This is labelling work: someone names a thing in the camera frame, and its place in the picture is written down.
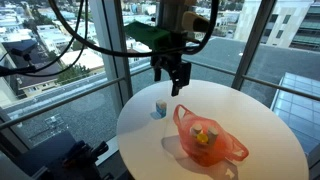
city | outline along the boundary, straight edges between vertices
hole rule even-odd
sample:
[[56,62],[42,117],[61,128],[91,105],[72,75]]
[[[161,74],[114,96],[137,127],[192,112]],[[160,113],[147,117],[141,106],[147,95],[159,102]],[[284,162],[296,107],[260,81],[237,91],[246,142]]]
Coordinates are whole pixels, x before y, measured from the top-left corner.
[[[56,0],[63,17],[77,33],[99,46],[94,14],[88,13],[87,34],[85,14],[79,13],[78,0]],[[210,41],[200,53],[183,55],[183,60],[195,62],[192,67],[192,79],[201,79],[231,86],[230,75],[205,69],[201,64],[214,66],[229,72],[236,72],[240,59],[250,38],[252,27],[258,13],[261,0],[222,0],[216,19],[215,29]],[[211,0],[197,0],[194,12],[210,19]],[[155,26],[152,19],[156,17],[156,0],[121,0],[123,26],[132,22]],[[192,32],[190,37],[201,40],[205,33]],[[127,52],[150,52],[148,46],[125,36]],[[82,44],[75,40],[70,48],[72,36],[56,18],[47,1],[12,0],[0,2],[0,66],[22,68],[28,66],[23,57],[12,54],[11,50],[34,44],[30,52],[31,62],[37,68],[53,62],[50,67],[35,73],[35,76],[10,75],[0,77],[0,107],[10,119],[16,119],[40,107],[50,105],[70,95],[98,86],[107,78],[103,55],[84,47],[79,61],[70,70],[59,72],[79,55]],[[319,0],[279,0],[265,26],[256,50],[254,61],[248,75],[301,92],[320,96],[320,1]],[[131,73],[150,66],[150,58],[128,58]],[[153,71],[147,70],[143,75],[133,76],[132,89],[137,93],[153,84]],[[162,80],[169,80],[164,74]],[[242,91],[272,109],[284,121],[293,116],[309,120],[308,132],[292,127],[305,152],[309,152],[320,143],[320,103],[305,98],[300,109],[310,111],[305,114],[285,109],[285,104],[294,104],[294,96],[286,99],[282,91],[259,86],[246,81]],[[32,146],[37,145],[53,135],[68,130],[76,140],[84,139],[96,146],[102,140],[110,140],[116,134],[117,114],[112,102],[110,88],[104,88],[71,103],[52,109],[15,125],[15,130]]]

white round table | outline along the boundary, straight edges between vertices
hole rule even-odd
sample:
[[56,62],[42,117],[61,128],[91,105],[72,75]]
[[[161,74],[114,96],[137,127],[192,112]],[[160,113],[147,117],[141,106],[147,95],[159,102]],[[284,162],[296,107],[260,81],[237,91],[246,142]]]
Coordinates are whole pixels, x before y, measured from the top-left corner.
[[[171,81],[166,81],[141,90],[119,116],[120,154],[135,179],[308,179],[307,160],[295,135],[260,102],[206,81],[191,80],[176,97],[171,97],[171,88]],[[163,119],[152,115],[159,99],[167,103]],[[172,119],[178,104],[216,120],[248,148],[249,156],[236,165],[222,161],[202,167],[193,162],[180,145]]]

wall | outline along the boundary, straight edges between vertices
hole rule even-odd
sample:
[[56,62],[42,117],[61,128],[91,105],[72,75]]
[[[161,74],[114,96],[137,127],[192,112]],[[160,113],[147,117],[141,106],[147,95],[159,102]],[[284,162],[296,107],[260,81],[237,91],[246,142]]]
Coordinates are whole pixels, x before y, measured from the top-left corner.
[[[36,96],[36,95],[43,93],[44,91],[46,91],[48,89],[56,87],[57,84],[55,83],[55,81],[56,81],[56,79],[52,80],[52,81],[43,82],[41,84],[37,84],[34,86],[29,86],[29,87],[23,88],[22,90],[27,95],[27,97]],[[29,91],[29,88],[36,88],[37,90],[31,92],[31,91]]]
[[[273,10],[273,14],[278,14],[278,18],[266,44],[289,47],[312,2],[313,0],[279,0]],[[235,40],[248,40],[260,3],[261,0],[245,1],[234,35]],[[283,24],[286,15],[291,17],[287,24]],[[276,38],[279,30],[283,30],[283,35]]]

plastic bag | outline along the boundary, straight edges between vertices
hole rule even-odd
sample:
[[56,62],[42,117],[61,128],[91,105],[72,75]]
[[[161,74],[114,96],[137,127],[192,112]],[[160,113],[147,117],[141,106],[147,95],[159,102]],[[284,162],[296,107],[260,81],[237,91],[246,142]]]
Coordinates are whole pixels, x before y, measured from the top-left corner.
[[[183,108],[185,113],[180,119],[179,109]],[[211,166],[224,159],[230,161],[243,161],[248,155],[248,149],[234,136],[223,130],[214,120],[197,116],[183,105],[177,105],[173,120],[178,127],[182,148],[189,157],[201,166]],[[202,126],[203,133],[207,133],[208,127],[213,126],[219,133],[213,145],[199,143],[195,137],[190,135],[190,128],[194,124]]]

black cable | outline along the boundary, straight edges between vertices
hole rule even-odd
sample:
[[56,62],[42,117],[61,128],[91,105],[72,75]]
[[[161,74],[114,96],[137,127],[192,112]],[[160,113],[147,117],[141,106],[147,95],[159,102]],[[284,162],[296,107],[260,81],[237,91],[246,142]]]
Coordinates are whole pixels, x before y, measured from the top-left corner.
[[[84,35],[85,39],[87,39],[87,36],[88,36],[88,11],[89,11],[88,10],[88,5],[89,5],[88,0],[86,0],[86,3],[85,3],[85,35]],[[70,64],[68,67],[66,67],[65,69],[63,69],[63,70],[61,70],[59,72],[56,72],[56,73],[52,73],[52,74],[28,75],[28,76],[32,76],[32,77],[49,77],[49,76],[55,76],[55,75],[61,74],[61,73],[65,72],[65,71],[69,70],[70,68],[72,68],[79,61],[79,59],[80,59],[80,57],[81,57],[81,55],[83,53],[84,48],[85,48],[85,45],[82,44],[81,50],[80,50],[76,60],[72,64]]]
[[2,58],[0,59],[0,62],[6,57],[6,55],[8,55],[8,52],[6,52],[6,53],[2,56]]
[[[213,13],[212,11],[214,11],[214,7],[219,6],[218,3],[219,3],[219,1],[216,1],[215,6],[211,6],[211,13]],[[157,55],[163,55],[163,54],[176,53],[176,52],[181,52],[182,50],[185,50],[185,51],[188,51],[189,53],[192,53],[191,50],[196,49],[196,51],[200,51],[205,46],[205,41],[204,41],[204,43],[201,46],[198,46],[196,48],[195,47],[180,47],[180,48],[173,48],[173,49],[166,50],[166,51],[157,51],[157,52],[149,52],[149,53],[124,53],[124,52],[118,52],[118,51],[111,51],[109,49],[101,48],[101,47],[98,47],[94,44],[91,44],[90,42],[84,40],[81,36],[76,34],[74,32],[74,30],[69,26],[69,24],[65,21],[64,17],[60,13],[60,11],[55,3],[55,1],[49,0],[49,4],[50,4],[52,10],[54,11],[54,13],[56,14],[57,18],[60,20],[61,24],[66,28],[66,30],[72,36],[74,36],[79,42],[85,44],[89,48],[96,50],[98,52],[104,53],[104,54],[108,54],[108,55],[112,55],[112,56],[121,56],[121,57],[146,57],[146,56],[157,56]],[[209,35],[205,36],[206,39],[208,36],[210,38],[211,33],[212,32],[209,32]]]
[[[78,12],[78,17],[77,17],[77,22],[76,22],[76,27],[75,27],[75,32],[77,33],[78,32],[78,28],[79,28],[79,24],[80,24],[80,19],[81,19],[81,14],[82,14],[82,7],[83,7],[83,1],[80,2],[80,8],[79,8],[79,12]],[[68,51],[68,49],[71,47],[73,41],[74,41],[74,37],[71,38],[69,44],[66,46],[66,48],[62,51],[62,53],[53,61],[51,61],[50,63],[48,63],[47,65],[39,68],[39,69],[36,69],[34,72],[32,73],[36,73],[36,72],[39,72],[39,71],[42,71],[50,66],[52,66],[54,63],[58,62],[61,57]],[[18,74],[21,74],[21,75],[24,75],[24,76],[29,76],[29,77],[42,77],[41,75],[34,75],[34,74],[27,74],[27,73],[18,73]]]

